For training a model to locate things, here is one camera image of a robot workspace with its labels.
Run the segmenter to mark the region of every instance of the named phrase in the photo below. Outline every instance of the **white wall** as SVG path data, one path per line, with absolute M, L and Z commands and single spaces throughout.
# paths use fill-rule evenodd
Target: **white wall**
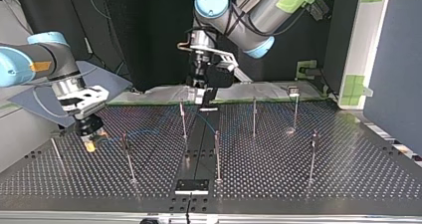
M 26 24 L 22 9 L 10 2 L 19 19 Z M 29 34 L 0 1 L 0 44 L 26 44 Z M 8 105 L 7 99 L 28 89 L 28 87 L 0 88 L 0 109 Z M 17 108 L 0 111 L 0 172 L 34 150 L 50 138 L 57 126 L 39 116 Z
M 365 96 L 360 97 L 358 106 L 341 105 L 344 82 L 346 76 L 358 75 L 364 76 L 363 85 L 369 86 L 388 1 L 359 2 L 339 94 L 342 109 L 363 110 Z

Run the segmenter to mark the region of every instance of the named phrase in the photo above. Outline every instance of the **robotic arm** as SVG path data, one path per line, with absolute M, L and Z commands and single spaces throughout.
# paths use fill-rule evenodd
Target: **robotic arm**
M 28 38 L 29 45 L 0 43 L 0 87 L 13 87 L 47 78 L 66 116 L 76 120 L 75 130 L 87 151 L 96 150 L 105 137 L 103 121 L 95 115 L 106 104 L 108 91 L 100 86 L 87 87 L 62 34 L 42 33 Z M 61 117 L 46 110 L 51 115 Z
M 244 12 L 230 0 L 195 0 L 191 35 L 187 43 L 178 44 L 180 50 L 191 53 L 192 83 L 188 85 L 209 89 L 206 70 L 212 65 L 234 70 L 236 77 L 242 77 L 233 54 L 216 49 L 217 34 L 226 36 L 250 57 L 260 59 L 273 46 L 276 30 L 300 7 L 314 1 L 261 0 Z

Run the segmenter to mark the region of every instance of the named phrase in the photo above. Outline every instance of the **vertical metal post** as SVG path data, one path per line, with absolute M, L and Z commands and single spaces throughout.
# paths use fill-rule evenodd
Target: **vertical metal post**
M 126 132 L 123 134 L 123 137 L 121 138 L 121 148 L 123 150 L 123 153 L 126 154 L 127 164 L 129 165 L 129 168 L 130 168 L 130 175 L 131 175 L 130 182 L 137 183 L 136 177 L 134 176 L 133 163 L 130 158 L 131 147 L 128 141 L 128 134 Z
M 254 132 L 253 137 L 257 135 L 257 99 L 254 98 Z
M 314 182 L 313 180 L 314 165 L 315 165 L 315 160 L 316 160 L 317 149 L 319 147 L 319 135 L 316 130 L 314 130 L 313 137 L 312 137 L 312 147 L 313 147 L 313 160 L 311 161 L 310 185 Z
M 221 179 L 221 172 L 220 172 L 220 132 L 217 130 L 215 131 L 215 154 L 217 155 L 217 183 L 221 183 L 223 180 Z
M 133 164 L 132 164 L 132 162 L 131 162 L 131 158 L 130 158 L 130 153 L 129 153 L 129 152 L 127 152 L 127 161 L 128 161 L 128 163 L 129 163 L 129 167 L 130 167 L 130 174 L 131 174 L 131 176 L 132 176 L 132 180 L 131 180 L 131 182 L 132 182 L 132 183 L 136 183 L 136 182 L 137 182 L 137 180 L 136 180 L 136 177 L 134 177 Z
M 180 102 L 180 115 L 182 116 L 182 122 L 183 122 L 183 137 L 186 139 L 187 133 L 186 133 L 185 112 L 184 112 L 184 109 L 183 109 L 183 100 Z
M 50 138 L 50 141 L 52 142 L 52 144 L 53 144 L 53 148 L 54 148 L 54 151 L 56 152 L 56 154 L 57 154 L 57 157 L 59 157 L 59 159 L 62 161 L 62 156 L 60 155 L 60 152 L 59 152 L 59 149 L 57 148 L 57 144 L 56 144 L 56 141 L 54 140 L 54 138 L 52 137 L 52 138 Z
M 293 128 L 296 130 L 297 122 L 298 122 L 298 108 L 299 108 L 299 96 L 296 96 L 296 104 L 295 104 L 295 120 L 293 124 Z

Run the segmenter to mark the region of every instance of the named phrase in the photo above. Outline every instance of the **blue joint cap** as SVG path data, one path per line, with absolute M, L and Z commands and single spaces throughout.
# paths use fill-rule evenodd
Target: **blue joint cap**
M 195 10 L 205 18 L 218 18 L 229 7 L 229 0 L 195 0 Z
M 271 47 L 273 47 L 274 41 L 275 41 L 274 37 L 269 37 L 267 41 L 265 41 L 263 44 L 261 44 L 257 48 L 249 50 L 249 51 L 244 51 L 244 53 L 248 54 L 248 56 L 255 59 L 262 58 L 267 54 L 267 52 L 271 49 Z
M 32 64 L 23 52 L 9 47 L 0 47 L 0 87 L 12 87 L 31 82 L 35 72 Z
M 37 44 L 37 43 L 59 43 L 66 46 L 69 44 L 66 42 L 65 37 L 60 32 L 48 32 L 48 33 L 40 33 L 36 35 L 32 35 L 28 38 L 29 44 Z

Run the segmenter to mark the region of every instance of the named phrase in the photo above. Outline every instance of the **metal table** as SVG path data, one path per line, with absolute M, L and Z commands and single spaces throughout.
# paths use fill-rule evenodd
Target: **metal table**
M 179 106 L 108 107 L 100 116 L 110 138 L 97 152 L 87 153 L 70 134 L 57 140 L 62 160 L 48 143 L 0 175 L 0 218 L 11 211 L 177 218 L 422 215 L 420 167 L 336 104 L 300 103 L 295 131 L 294 104 L 257 107 L 253 138 L 252 104 L 201 114 L 185 106 L 187 141 Z M 310 182 L 315 129 L 320 148 Z M 222 183 L 215 182 L 215 130 L 221 132 Z M 134 184 L 120 148 L 125 131 L 133 144 Z M 182 179 L 208 180 L 208 195 L 175 195 Z

